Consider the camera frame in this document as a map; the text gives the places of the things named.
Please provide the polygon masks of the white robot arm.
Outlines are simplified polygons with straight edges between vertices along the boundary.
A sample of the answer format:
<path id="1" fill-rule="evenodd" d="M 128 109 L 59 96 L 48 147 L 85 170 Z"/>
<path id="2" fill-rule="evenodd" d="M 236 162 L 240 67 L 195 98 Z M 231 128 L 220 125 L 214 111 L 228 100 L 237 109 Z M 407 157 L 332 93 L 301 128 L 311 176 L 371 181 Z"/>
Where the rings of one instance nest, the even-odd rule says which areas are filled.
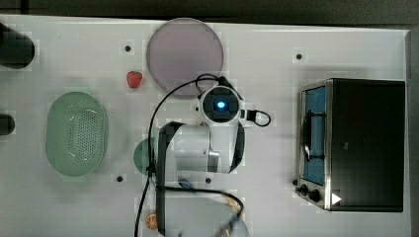
<path id="1" fill-rule="evenodd" d="M 163 237 L 248 237 L 240 213 L 207 183 L 211 174 L 230 174 L 245 151 L 245 103 L 229 86 L 198 96 L 200 124 L 170 121 L 157 130 L 156 219 Z"/>

